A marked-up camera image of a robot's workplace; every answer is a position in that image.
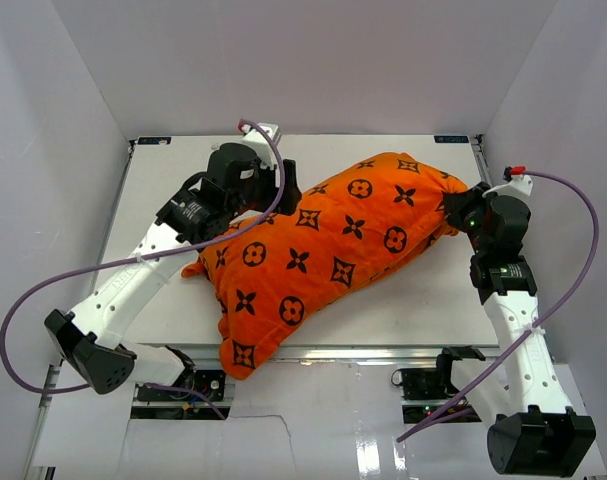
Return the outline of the right table corner label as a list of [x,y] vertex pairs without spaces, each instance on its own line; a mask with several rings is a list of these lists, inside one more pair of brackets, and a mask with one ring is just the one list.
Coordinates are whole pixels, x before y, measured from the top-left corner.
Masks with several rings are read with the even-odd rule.
[[469,144],[470,140],[465,135],[435,135],[434,141],[437,144]]

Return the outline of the aluminium table edge rail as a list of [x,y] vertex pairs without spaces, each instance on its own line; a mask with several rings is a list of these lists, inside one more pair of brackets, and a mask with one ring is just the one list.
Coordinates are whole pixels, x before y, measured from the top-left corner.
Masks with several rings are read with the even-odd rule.
[[[218,346],[211,344],[172,345],[192,358],[214,360]],[[397,361],[435,358],[444,346],[284,346],[270,357],[272,362],[327,362],[327,361]],[[499,348],[475,347],[486,357],[498,357]]]

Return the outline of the table corner label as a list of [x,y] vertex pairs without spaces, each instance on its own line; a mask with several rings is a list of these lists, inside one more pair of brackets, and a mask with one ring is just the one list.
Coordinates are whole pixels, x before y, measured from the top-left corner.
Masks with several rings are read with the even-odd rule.
[[470,140],[465,135],[435,135],[434,141],[437,144],[469,144]]
[[138,145],[169,145],[171,141],[170,136],[141,136],[136,143]]

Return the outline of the left table corner label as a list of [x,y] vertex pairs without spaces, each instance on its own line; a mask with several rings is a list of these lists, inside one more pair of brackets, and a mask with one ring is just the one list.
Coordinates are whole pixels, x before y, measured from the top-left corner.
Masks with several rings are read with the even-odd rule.
[[169,145],[171,141],[170,136],[141,136],[136,143],[138,145]]

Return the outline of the orange black patterned pillowcase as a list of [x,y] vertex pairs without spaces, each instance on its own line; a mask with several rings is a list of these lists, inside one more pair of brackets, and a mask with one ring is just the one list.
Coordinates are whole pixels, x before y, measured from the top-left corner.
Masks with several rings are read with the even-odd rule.
[[251,230],[232,224],[228,240],[181,273],[214,287],[223,370],[248,378],[310,315],[456,235],[444,197],[467,189],[407,153],[386,152],[306,191],[292,215],[271,214]]

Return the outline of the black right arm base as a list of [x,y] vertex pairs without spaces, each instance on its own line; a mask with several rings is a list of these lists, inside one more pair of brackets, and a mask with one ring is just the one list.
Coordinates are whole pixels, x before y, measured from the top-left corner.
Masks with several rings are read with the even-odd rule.
[[452,365],[463,360],[485,361],[486,357],[472,346],[445,347],[436,357],[434,367],[397,369],[390,381],[402,390],[406,401],[450,399],[458,393],[451,382]]

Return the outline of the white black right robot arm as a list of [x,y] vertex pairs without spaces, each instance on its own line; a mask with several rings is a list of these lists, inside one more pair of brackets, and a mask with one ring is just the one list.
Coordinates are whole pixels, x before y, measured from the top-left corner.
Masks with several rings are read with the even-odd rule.
[[501,475],[569,478],[596,438],[563,390],[539,318],[537,285],[521,253],[531,212],[519,186],[480,183],[443,196],[449,226],[465,233],[473,255],[470,277],[497,336],[507,382],[481,370],[479,353],[454,354],[434,374],[436,390],[462,394],[487,428],[490,463]]

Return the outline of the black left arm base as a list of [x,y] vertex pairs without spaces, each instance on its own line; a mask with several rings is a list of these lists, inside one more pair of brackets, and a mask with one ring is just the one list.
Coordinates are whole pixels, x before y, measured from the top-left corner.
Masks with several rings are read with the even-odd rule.
[[194,404],[202,399],[199,393],[212,402],[222,401],[227,375],[222,370],[197,370],[191,380],[179,386],[179,391],[155,389],[149,386],[137,388],[135,399],[139,402],[182,402]]

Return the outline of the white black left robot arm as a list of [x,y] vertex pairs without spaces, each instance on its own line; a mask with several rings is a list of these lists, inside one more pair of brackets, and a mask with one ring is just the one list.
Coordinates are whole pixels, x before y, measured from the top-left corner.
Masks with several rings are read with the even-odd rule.
[[453,175],[385,152],[306,192],[269,154],[225,143],[207,169],[160,209],[125,265],[45,326],[61,356],[97,393],[157,383],[171,398],[194,387],[194,364],[171,347],[128,346],[130,324],[174,275],[206,277],[222,311],[219,359],[243,380],[312,314],[398,271],[453,233],[444,200]]

